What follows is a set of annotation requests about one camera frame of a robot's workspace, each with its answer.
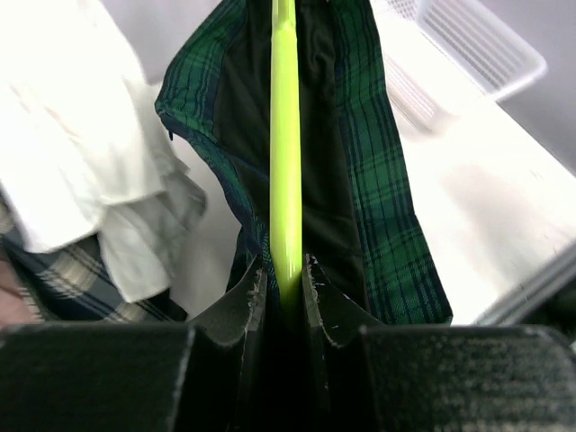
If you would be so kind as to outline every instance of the gray wall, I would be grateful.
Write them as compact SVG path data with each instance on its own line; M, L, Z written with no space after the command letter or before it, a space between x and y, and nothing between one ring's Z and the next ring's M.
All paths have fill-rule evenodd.
M170 59L218 0L103 2L154 82L161 79ZM543 80L502 106L576 173L576 0L482 2L539 50L549 67Z

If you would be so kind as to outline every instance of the neon yellow rod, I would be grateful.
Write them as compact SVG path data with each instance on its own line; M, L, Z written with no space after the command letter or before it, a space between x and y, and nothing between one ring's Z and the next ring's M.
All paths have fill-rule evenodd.
M302 169L295 0L273 0L270 103L270 249L286 324L302 274Z

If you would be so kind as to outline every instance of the plaid fabric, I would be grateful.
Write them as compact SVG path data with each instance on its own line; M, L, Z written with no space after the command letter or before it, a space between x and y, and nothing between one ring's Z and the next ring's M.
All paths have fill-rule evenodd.
M370 2L331 0L329 4L335 26L340 132L347 149L372 312L388 324L446 322L452 312L414 213L400 137L385 93ZM218 177L243 227L234 273L263 253L272 276L271 297L277 301L267 227L256 216L230 156L219 148L213 133L222 60L246 15L246 0L220 3L175 56L156 108L166 127L188 140Z
M44 320L143 322L185 320L169 292L125 302L110 280L96 236L51 254L31 254L0 197L0 246L20 282L20 292Z

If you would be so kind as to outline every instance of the black fabric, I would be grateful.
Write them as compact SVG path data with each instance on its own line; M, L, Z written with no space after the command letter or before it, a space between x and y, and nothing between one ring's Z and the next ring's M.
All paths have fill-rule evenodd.
M332 12L326 0L296 3L304 250L318 258L337 288L367 309L362 248L338 127ZM266 223L271 7L269 0L247 1L247 18L223 60L214 113L214 135Z

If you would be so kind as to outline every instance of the black and white plaid fabric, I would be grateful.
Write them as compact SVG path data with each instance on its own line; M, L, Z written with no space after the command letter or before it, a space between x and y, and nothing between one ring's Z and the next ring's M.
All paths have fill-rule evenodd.
M14 219L0 197L0 244L20 279L21 293L45 320L143 322L185 320L169 290L127 303L108 275L96 235L50 254L23 247Z

